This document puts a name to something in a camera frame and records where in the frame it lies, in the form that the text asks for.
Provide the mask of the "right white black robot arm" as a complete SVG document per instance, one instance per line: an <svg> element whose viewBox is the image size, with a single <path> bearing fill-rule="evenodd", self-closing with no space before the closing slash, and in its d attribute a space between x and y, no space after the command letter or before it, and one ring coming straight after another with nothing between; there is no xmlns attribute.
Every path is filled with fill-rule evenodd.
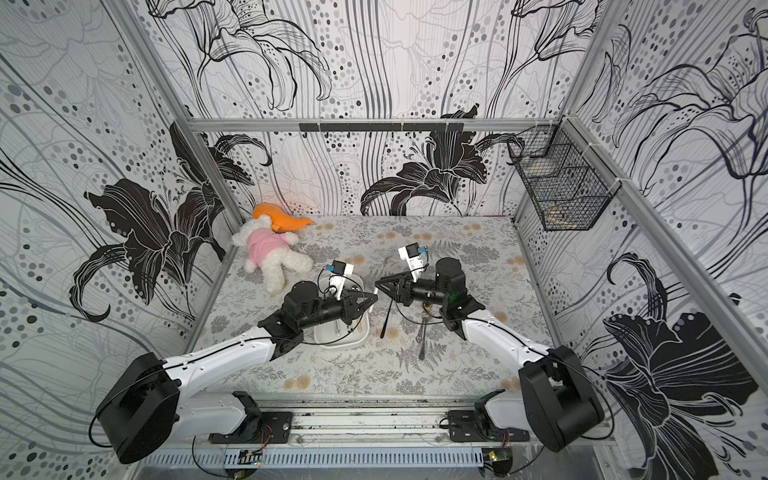
<svg viewBox="0 0 768 480"><path fill-rule="evenodd" d="M432 279L402 272L380 278L375 289L397 305L437 305L447 330L517 372L519 395L499 390L475 403L481 428L524 430L559 452L606 419L577 355L566 346L536 343L500 322L470 294L459 260L438 260Z"/></svg>

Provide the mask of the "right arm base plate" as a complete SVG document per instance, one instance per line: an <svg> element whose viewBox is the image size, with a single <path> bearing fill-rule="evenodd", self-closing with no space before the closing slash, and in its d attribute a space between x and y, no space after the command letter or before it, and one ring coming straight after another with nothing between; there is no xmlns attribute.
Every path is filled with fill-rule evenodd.
<svg viewBox="0 0 768 480"><path fill-rule="evenodd" d="M491 442L520 443L530 440L527 430L494 426L486 414L475 410L449 410L439 427L447 430L454 443Z"/></svg>

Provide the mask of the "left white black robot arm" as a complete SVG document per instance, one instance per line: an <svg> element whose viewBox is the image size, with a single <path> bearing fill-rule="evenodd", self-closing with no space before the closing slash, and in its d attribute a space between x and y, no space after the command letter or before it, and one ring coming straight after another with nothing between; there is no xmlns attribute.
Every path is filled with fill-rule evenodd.
<svg viewBox="0 0 768 480"><path fill-rule="evenodd" d="M315 283L298 282L279 309L243 334L180 356L147 353L133 360L96 408L94 421L122 464L184 438L284 444L291 415L263 411L244 391L215 395L205 388L288 354L304 343L308 328L337 320L354 326L377 300L361 288L323 298Z"/></svg>

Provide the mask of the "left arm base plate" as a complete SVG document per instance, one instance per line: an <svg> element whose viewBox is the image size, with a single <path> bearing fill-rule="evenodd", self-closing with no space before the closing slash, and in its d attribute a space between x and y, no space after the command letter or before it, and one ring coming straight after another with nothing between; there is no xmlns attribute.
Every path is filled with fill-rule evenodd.
<svg viewBox="0 0 768 480"><path fill-rule="evenodd" d="M294 415L288 411L248 414L230 434L210 434L212 444L253 444L257 446L287 444Z"/></svg>

